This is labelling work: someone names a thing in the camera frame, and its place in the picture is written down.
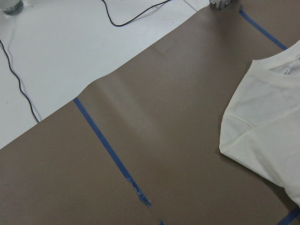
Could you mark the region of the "cream long-sleeve cat T-shirt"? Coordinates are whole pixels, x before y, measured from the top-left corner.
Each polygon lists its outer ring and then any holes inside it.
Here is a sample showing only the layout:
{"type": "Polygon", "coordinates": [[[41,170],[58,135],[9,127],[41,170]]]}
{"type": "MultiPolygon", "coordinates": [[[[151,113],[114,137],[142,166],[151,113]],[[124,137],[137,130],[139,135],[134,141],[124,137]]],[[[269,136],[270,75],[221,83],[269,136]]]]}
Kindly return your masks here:
{"type": "Polygon", "coordinates": [[[222,118],[219,150],[300,202],[300,44],[254,60],[222,118]]]}

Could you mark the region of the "aluminium frame post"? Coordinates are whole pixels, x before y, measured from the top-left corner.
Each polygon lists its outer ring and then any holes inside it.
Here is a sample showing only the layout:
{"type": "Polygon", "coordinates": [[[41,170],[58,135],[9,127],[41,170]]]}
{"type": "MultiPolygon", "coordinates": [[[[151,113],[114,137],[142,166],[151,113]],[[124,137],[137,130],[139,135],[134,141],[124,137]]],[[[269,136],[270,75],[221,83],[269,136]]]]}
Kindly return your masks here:
{"type": "Polygon", "coordinates": [[[210,6],[217,10],[223,10],[224,8],[228,7],[233,0],[210,0],[210,6]]]}

